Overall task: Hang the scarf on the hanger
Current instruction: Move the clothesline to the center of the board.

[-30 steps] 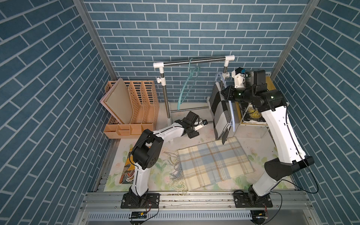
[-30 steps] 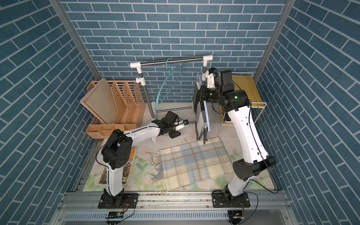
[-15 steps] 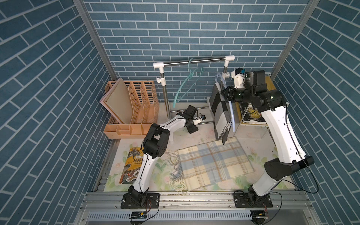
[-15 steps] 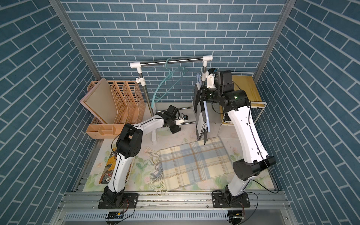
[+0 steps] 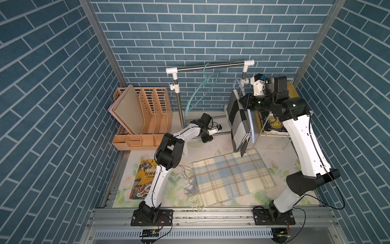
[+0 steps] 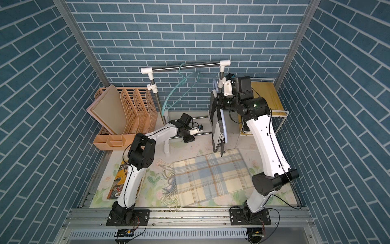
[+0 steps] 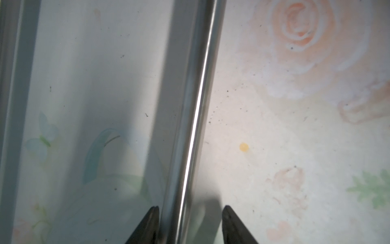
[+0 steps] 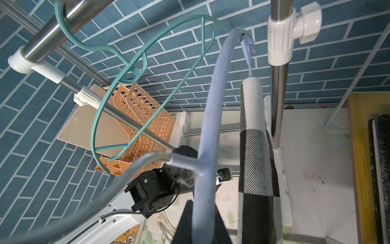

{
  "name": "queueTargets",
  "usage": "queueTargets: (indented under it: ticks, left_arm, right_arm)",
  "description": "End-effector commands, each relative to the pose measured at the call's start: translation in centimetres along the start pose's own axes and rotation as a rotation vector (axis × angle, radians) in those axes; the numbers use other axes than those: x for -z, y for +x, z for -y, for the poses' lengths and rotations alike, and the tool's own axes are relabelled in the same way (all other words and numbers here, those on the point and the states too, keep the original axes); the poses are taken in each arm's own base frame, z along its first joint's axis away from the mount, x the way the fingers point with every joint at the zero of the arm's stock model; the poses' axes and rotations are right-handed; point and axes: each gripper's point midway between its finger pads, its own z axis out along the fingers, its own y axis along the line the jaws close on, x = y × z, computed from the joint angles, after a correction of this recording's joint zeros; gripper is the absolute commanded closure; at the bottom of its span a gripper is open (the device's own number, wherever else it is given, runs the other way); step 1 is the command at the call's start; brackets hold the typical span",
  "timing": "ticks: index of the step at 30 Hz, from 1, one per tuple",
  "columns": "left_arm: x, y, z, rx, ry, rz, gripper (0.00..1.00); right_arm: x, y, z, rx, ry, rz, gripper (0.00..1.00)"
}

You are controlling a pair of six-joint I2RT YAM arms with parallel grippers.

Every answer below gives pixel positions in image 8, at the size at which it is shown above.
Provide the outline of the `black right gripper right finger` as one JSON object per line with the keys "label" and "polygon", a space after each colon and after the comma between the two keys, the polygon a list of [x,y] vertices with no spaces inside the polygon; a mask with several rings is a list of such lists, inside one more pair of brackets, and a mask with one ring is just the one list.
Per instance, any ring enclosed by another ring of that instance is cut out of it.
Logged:
{"label": "black right gripper right finger", "polygon": [[217,206],[215,207],[215,228],[214,228],[214,243],[215,244],[232,244],[229,233],[224,225],[222,217]]}

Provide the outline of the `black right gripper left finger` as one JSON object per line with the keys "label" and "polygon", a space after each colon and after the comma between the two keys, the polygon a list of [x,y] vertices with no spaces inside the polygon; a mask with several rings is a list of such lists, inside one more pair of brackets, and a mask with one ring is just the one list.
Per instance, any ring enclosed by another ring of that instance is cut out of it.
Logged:
{"label": "black right gripper left finger", "polygon": [[192,244],[193,201],[188,200],[171,244]]}

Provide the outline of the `translucent blue clothes hanger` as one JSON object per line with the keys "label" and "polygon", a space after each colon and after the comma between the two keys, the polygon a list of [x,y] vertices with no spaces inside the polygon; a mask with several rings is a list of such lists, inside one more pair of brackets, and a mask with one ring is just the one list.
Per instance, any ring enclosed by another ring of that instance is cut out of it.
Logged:
{"label": "translucent blue clothes hanger", "polygon": [[215,193],[217,172],[217,150],[223,108],[225,86],[232,60],[232,53],[237,42],[247,37],[241,27],[233,28],[226,38],[217,59],[204,119],[201,129],[199,155],[190,158],[178,154],[151,152],[143,155],[113,185],[88,206],[73,216],[24,236],[2,240],[2,244],[47,244],[57,241],[82,224],[87,223],[100,211],[104,210],[124,189],[127,183],[139,172],[142,166],[153,161],[167,161],[169,165],[188,169],[195,173],[195,195],[192,212],[192,241],[194,244],[211,244],[215,231]]}

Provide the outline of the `black grey checkered scarf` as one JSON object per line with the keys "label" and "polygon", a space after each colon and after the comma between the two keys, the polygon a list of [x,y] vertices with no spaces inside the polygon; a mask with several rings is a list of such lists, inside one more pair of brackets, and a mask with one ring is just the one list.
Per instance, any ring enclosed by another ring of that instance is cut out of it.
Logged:
{"label": "black grey checkered scarf", "polygon": [[238,242],[283,242],[281,199],[258,78],[241,85]]}

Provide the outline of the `teal green clothes hanger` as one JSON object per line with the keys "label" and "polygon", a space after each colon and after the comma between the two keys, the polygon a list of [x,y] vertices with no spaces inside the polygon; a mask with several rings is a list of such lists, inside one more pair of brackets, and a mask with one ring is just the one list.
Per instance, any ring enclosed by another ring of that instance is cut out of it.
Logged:
{"label": "teal green clothes hanger", "polygon": [[157,118],[161,114],[161,112],[164,111],[165,106],[169,103],[171,98],[174,97],[174,95],[181,88],[183,83],[189,78],[189,76],[193,73],[194,69],[199,65],[199,63],[201,62],[205,54],[212,47],[215,41],[216,32],[215,31],[212,32],[212,37],[209,44],[206,44],[205,37],[202,37],[201,55],[196,60],[194,65],[191,67],[191,69],[188,71],[188,73],[185,75],[185,77],[177,84],[174,90],[169,94],[169,96],[165,99],[165,101],[161,105],[155,106],[151,99],[146,99],[146,101],[143,102],[142,99],[145,97],[145,95],[143,94],[141,94],[140,97],[136,99],[136,103],[141,107],[144,107],[145,105],[149,107],[147,109],[147,112],[145,113],[147,120],[143,123],[142,127],[137,131],[136,134],[134,134],[134,136],[130,139],[128,143],[97,147],[95,145],[95,139],[96,139],[97,128],[101,116],[104,112],[108,112],[109,106],[112,105],[112,103],[115,101],[115,97],[119,96],[120,100],[125,103],[125,108],[126,109],[130,108],[130,106],[127,104],[128,100],[132,98],[130,89],[137,87],[137,81],[143,76],[143,74],[145,73],[148,67],[148,57],[146,53],[147,50],[151,46],[153,46],[157,41],[159,41],[162,37],[166,36],[167,33],[172,31],[173,29],[177,28],[180,25],[185,24],[186,22],[190,22],[196,19],[199,19],[201,21],[202,35],[205,35],[206,20],[209,20],[217,24],[224,31],[227,31],[228,29],[221,21],[217,20],[214,17],[208,15],[192,15],[184,19],[182,22],[178,22],[174,25],[170,25],[165,29],[161,30],[159,33],[153,36],[147,43],[145,43],[142,46],[142,48],[133,56],[133,58],[130,61],[128,61],[117,48],[114,48],[109,45],[90,46],[78,40],[71,33],[70,29],[67,26],[65,14],[64,14],[64,7],[65,4],[63,2],[57,1],[54,5],[54,11],[60,29],[63,31],[63,33],[66,35],[66,37],[69,40],[71,40],[79,48],[84,49],[86,51],[111,52],[115,54],[125,64],[125,67],[117,75],[113,83],[109,86],[103,98],[95,98],[94,94],[92,94],[89,89],[82,89],[79,93],[75,95],[75,97],[79,99],[86,98],[87,104],[97,109],[95,118],[92,123],[92,128],[91,128],[91,136],[90,136],[91,153],[98,165],[98,168],[100,168],[103,172],[110,174],[111,173],[110,169],[97,157],[97,153],[101,151],[119,148],[121,151],[118,154],[108,158],[109,162],[115,161],[117,159],[121,159],[124,155],[127,154],[129,148],[132,147],[134,142],[138,140],[139,137],[144,136],[144,133],[146,132],[146,129],[149,127],[149,125],[152,124],[153,120]]}

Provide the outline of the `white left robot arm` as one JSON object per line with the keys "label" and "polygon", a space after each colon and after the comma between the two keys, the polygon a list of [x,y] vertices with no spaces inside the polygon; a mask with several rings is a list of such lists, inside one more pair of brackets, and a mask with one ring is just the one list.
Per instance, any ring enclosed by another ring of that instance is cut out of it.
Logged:
{"label": "white left robot arm", "polygon": [[167,163],[149,171],[140,169],[141,164],[130,167],[118,182],[74,218],[77,226],[56,243],[110,244],[167,209],[180,194],[194,189],[181,182],[191,178],[189,170]]}

